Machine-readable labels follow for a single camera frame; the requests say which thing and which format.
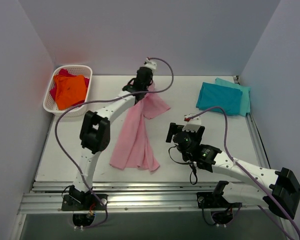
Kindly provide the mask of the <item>pink t-shirt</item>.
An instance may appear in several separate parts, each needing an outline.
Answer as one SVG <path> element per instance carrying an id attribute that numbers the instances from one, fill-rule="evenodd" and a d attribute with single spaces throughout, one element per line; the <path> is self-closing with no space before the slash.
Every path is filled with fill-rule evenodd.
<path id="1" fill-rule="evenodd" d="M 170 106 L 157 93 L 148 93 L 130 107 L 117 138 L 109 164 L 124 170 L 135 168 L 156 171 L 160 164 L 150 144 L 145 120 L 167 112 Z"/>

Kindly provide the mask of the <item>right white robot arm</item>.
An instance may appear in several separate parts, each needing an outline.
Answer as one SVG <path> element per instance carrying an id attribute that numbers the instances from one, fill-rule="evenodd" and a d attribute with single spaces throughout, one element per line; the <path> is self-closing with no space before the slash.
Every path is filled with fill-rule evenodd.
<path id="1" fill-rule="evenodd" d="M 264 168 L 243 160 L 231 159 L 217 147 L 202 144 L 205 127 L 169 124 L 166 142 L 173 142 L 184 165 L 222 174 L 240 181 L 240 184 L 221 180 L 212 193 L 213 203 L 243 203 L 266 206 L 278 217 L 294 219 L 300 202 L 300 183 L 292 170 Z"/>

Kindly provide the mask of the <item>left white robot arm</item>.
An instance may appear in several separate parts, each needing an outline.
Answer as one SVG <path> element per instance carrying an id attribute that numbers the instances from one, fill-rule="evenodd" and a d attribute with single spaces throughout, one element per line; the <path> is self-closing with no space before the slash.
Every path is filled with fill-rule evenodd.
<path id="1" fill-rule="evenodd" d="M 110 143 L 111 124 L 127 109 L 142 100 L 153 83 L 156 67 L 146 63 L 136 72 L 112 104 L 92 112 L 87 111 L 83 118 L 79 138 L 81 140 L 81 158 L 77 176 L 69 189 L 73 204 L 80 210 L 90 206 L 90 189 L 98 158 Z"/>

